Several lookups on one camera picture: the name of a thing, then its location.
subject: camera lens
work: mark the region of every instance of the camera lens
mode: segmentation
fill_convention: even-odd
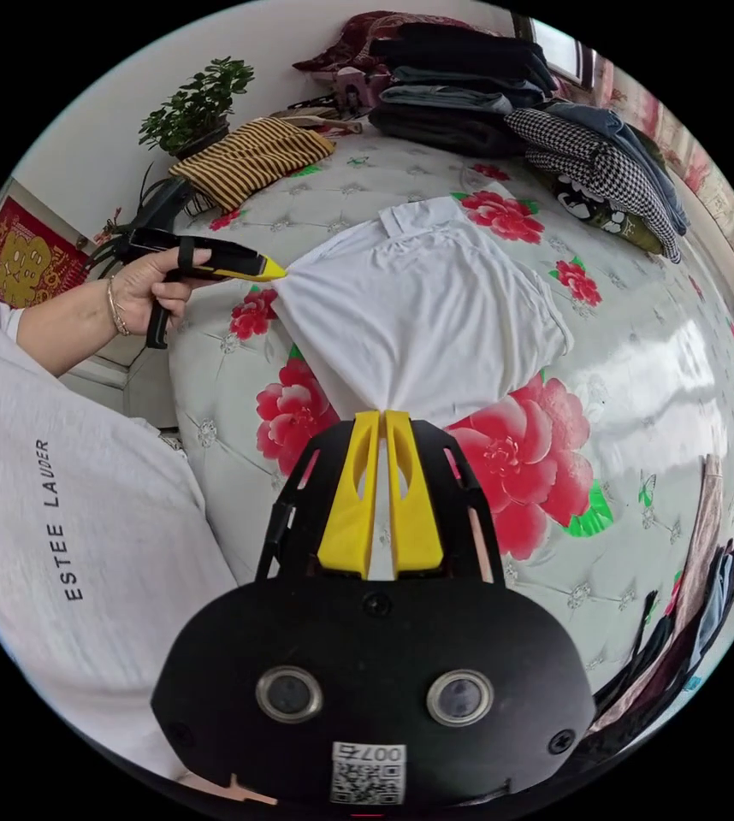
[[[487,715],[492,703],[492,684],[473,670],[454,670],[440,676],[427,694],[429,714],[447,727],[474,724]]]
[[[310,688],[292,673],[274,678],[267,689],[269,703],[288,716],[304,712],[311,698]]]
[[[258,680],[256,701],[274,721],[298,724],[322,709],[322,689],[306,670],[274,667]]]

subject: floral mattress cover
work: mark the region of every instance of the floral mattress cover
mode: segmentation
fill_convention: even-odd
[[[452,194],[547,278],[573,351],[453,433],[488,495],[507,584],[566,626],[595,691],[629,658],[646,595],[658,591],[644,641],[678,590],[710,452],[723,459],[721,536],[734,538],[734,320],[689,238],[675,266],[578,222],[517,161],[369,125],[337,142],[237,212],[181,215],[177,229],[287,266],[381,209]],[[200,289],[170,346],[181,438],[239,584],[285,476],[337,420],[273,297],[244,281]],[[371,575],[388,577],[389,556],[380,495]]]

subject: screw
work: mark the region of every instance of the screw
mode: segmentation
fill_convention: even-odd
[[[173,744],[179,747],[192,747],[195,743],[190,728],[181,721],[168,724],[168,736]]]
[[[368,593],[364,596],[362,607],[368,616],[384,618],[393,609],[393,602],[385,593]]]
[[[548,750],[550,755],[561,755],[565,753],[575,741],[575,731],[563,729],[556,733],[549,742]]]

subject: potted plant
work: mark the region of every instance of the potted plant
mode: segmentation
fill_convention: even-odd
[[[180,160],[203,151],[228,133],[233,97],[245,94],[252,79],[252,66],[245,65],[244,60],[211,60],[145,118],[139,130],[139,145],[158,145]]]

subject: yellow striped fabric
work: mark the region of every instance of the yellow striped fabric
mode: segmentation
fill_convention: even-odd
[[[234,211],[253,193],[329,157],[334,143],[277,118],[252,120],[198,154],[176,163],[173,176]]]

